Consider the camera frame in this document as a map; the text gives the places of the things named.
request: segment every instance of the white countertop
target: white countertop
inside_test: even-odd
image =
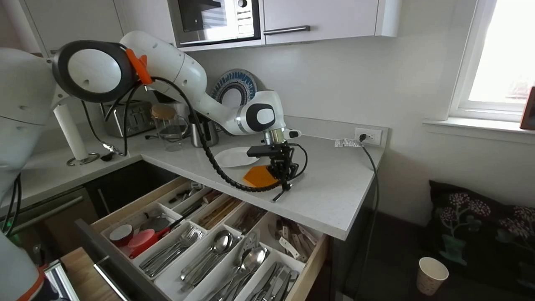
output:
[[[175,172],[204,185],[218,189],[245,202],[264,208],[298,223],[338,239],[345,240],[373,180],[373,170],[366,154],[356,148],[334,148],[334,141],[302,136],[292,142],[301,144],[308,152],[309,162],[305,173],[294,181],[289,192],[277,202],[271,199],[280,188],[262,193],[237,190],[219,177],[202,149],[194,148],[189,139],[182,150],[168,153],[157,140],[145,140],[144,134],[128,139],[129,156],[114,156],[110,162],[68,167],[65,162],[72,157],[69,148],[32,156],[22,171],[22,206],[28,206],[52,197],[85,182],[101,177],[139,160]],[[121,139],[102,137],[119,148]],[[260,145],[261,135],[229,137],[220,134],[219,144],[211,147],[214,155],[232,147]],[[104,153],[97,141],[86,142],[88,151]],[[384,149],[368,147],[378,165]],[[296,148],[294,162],[304,163],[304,155]],[[262,158],[255,165],[268,164]],[[234,180],[241,178],[251,165],[223,168]]]

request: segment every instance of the window frame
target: window frame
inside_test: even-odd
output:
[[[496,0],[478,0],[465,44],[449,115],[519,122],[525,104],[469,101]]]

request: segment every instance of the dishwasher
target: dishwasher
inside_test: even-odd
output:
[[[48,264],[81,247],[74,221],[98,220],[87,190],[76,187],[21,209],[10,240],[38,265]]]

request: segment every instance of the blue patterned plate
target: blue patterned plate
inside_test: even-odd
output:
[[[211,96],[219,103],[234,108],[251,101],[256,91],[255,79],[249,71],[232,69],[219,78]]]

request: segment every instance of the paper cup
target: paper cup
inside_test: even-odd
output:
[[[449,276],[448,269],[442,262],[431,257],[422,257],[419,266],[416,287],[422,294],[432,296]]]

